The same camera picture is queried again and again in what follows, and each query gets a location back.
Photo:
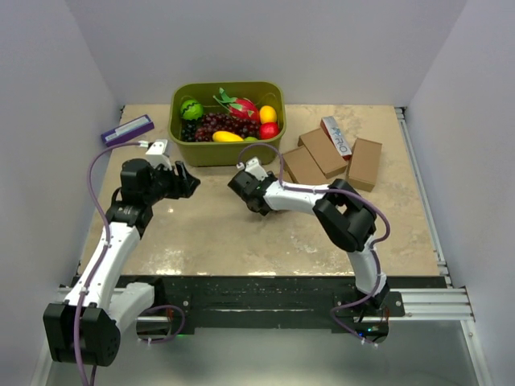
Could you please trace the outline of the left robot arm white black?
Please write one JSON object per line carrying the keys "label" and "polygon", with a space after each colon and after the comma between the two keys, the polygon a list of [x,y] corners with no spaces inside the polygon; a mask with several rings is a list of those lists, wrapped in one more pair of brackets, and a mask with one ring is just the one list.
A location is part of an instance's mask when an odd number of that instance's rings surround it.
{"label": "left robot arm white black", "polygon": [[123,333],[145,311],[161,314],[167,296],[151,284],[115,287],[122,268],[142,239],[162,199],[191,197],[200,180],[181,162],[133,158],[122,164],[121,186],[113,193],[101,238],[82,276],[62,302],[51,303],[43,324],[51,357],[61,363],[107,367],[115,359]]}

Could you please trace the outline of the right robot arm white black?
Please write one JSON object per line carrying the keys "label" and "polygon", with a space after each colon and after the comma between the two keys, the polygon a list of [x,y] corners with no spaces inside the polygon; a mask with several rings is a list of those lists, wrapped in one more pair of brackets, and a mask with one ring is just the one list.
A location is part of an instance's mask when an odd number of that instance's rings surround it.
{"label": "right robot arm white black", "polygon": [[348,306],[359,306],[369,316],[386,308],[389,286],[376,245],[389,238],[391,226],[384,213],[349,183],[336,179],[331,184],[310,186],[283,182],[271,172],[257,177],[240,170],[228,187],[250,211],[262,216],[272,211],[315,216],[329,240],[346,252],[351,262],[360,295]]}

